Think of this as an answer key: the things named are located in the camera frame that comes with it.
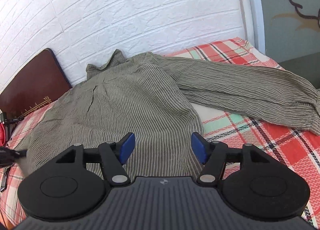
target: striped shirt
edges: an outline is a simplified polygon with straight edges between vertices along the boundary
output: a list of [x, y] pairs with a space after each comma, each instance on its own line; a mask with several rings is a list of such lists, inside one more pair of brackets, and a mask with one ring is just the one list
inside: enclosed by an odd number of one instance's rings
[[[75, 143], [95, 148], [133, 132], [136, 147], [125, 165], [131, 178], [195, 177], [201, 166], [190, 138], [203, 129], [191, 103], [320, 135], [318, 92], [288, 71], [151, 52], [126, 59], [119, 50], [86, 71], [87, 81], [59, 98], [18, 145], [28, 148], [29, 172]], [[98, 164], [87, 169], [101, 176]]]

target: bed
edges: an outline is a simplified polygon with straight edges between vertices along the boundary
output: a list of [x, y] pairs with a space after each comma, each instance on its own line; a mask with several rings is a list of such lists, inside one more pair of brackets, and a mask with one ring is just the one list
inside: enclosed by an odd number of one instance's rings
[[[52, 50], [44, 49], [26, 64], [0, 94], [0, 109], [8, 119], [24, 117], [14, 129], [7, 147], [15, 148], [42, 120], [53, 102], [71, 88]], [[8, 229], [25, 218], [17, 199], [23, 174], [14, 165], [7, 177], [7, 189], [0, 193], [0, 221]]]
[[[261, 54], [249, 42], [238, 37], [195, 46], [167, 56], [281, 69], [281, 66], [275, 61]], [[14, 148], [27, 133], [30, 133], [53, 104], [50, 103], [28, 114], [25, 120], [19, 122], [8, 146]], [[297, 131], [200, 105], [194, 105], [194, 108], [202, 120], [204, 137], [208, 141], [220, 140], [228, 144], [229, 147], [236, 148], [240, 148], [244, 143], [253, 143], [302, 176], [311, 190], [310, 199], [302, 217], [315, 228], [320, 226], [319, 136], [308, 131]], [[229, 164], [225, 170], [224, 178], [238, 169], [239, 164]], [[15, 165], [9, 173], [7, 190], [1, 194], [0, 210], [13, 225], [17, 225], [26, 217], [16, 193], [22, 179], [22, 172]]]

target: white wallpaper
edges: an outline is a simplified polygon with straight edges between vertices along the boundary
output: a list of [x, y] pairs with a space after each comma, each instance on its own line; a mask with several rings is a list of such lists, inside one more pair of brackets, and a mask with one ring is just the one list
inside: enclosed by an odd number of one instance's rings
[[236, 36], [239, 0], [0, 0], [0, 91], [46, 47], [75, 85], [116, 48], [166, 54]]

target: metal screw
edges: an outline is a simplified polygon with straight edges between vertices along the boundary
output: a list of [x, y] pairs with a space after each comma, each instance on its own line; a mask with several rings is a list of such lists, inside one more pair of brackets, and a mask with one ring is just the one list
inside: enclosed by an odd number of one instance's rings
[[126, 182], [128, 180], [128, 178], [124, 175], [115, 175], [112, 177], [112, 181], [114, 183], [123, 183]]
[[211, 182], [215, 181], [216, 178], [215, 178], [214, 176], [212, 176], [212, 175], [206, 174], [206, 175], [202, 175], [202, 176], [200, 177], [200, 180], [201, 180], [202, 182], [205, 182], [205, 183], [211, 183]]

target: mattress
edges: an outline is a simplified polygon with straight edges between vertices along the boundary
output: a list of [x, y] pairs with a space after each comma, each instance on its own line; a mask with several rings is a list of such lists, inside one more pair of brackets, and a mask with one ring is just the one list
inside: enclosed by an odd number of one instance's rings
[[[281, 69], [275, 61], [257, 51], [249, 42], [240, 38], [199, 45], [167, 55], [204, 61], [226, 62], [236, 65], [267, 66]], [[254, 77], [248, 77], [248, 83]], [[52, 106], [28, 115], [15, 129], [9, 147], [14, 148], [20, 140], [31, 132]], [[310, 199], [302, 217], [311, 225], [320, 226], [320, 137], [308, 131], [270, 124], [239, 114], [193, 104], [198, 112], [204, 137], [208, 141], [219, 140], [229, 147], [241, 148], [244, 143], [252, 143], [270, 156], [302, 176], [310, 187]], [[224, 178], [239, 169], [239, 164], [228, 164]], [[9, 173], [7, 190], [1, 193], [0, 210], [17, 225], [26, 216], [17, 198], [17, 187], [23, 179], [21, 170], [13, 166]]]

